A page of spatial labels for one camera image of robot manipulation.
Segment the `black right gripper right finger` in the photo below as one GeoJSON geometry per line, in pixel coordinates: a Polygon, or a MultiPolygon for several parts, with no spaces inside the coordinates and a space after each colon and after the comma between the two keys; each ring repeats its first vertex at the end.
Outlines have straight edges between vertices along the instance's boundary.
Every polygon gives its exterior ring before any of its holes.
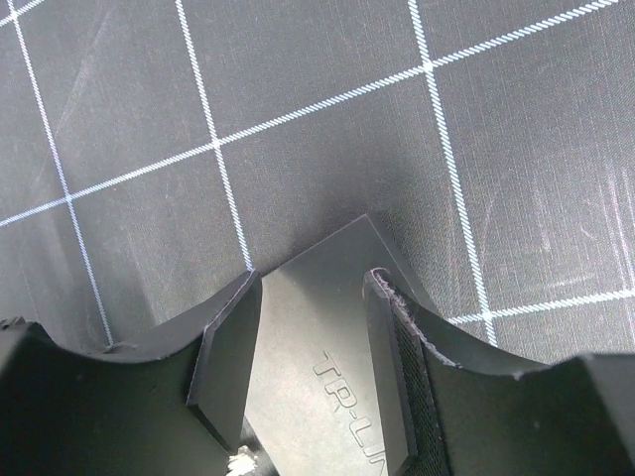
{"type": "Polygon", "coordinates": [[[392,475],[630,475],[634,358],[555,364],[487,344],[366,273],[363,302],[392,475]]]}

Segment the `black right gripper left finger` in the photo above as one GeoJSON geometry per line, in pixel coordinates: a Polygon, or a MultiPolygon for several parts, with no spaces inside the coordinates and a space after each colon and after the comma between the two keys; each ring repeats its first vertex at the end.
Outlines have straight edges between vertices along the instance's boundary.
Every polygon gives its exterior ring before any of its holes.
{"type": "Polygon", "coordinates": [[[1,323],[5,475],[223,475],[240,445],[262,302],[247,272],[103,352],[1,323]]]}

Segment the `black network switch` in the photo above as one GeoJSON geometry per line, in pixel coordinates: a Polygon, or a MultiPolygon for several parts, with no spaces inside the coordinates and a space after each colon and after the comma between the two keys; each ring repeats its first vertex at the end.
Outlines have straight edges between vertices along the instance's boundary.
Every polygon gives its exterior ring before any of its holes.
{"type": "Polygon", "coordinates": [[[375,213],[262,281],[245,416],[281,475],[389,472],[362,299],[373,268],[437,308],[375,213]]]}

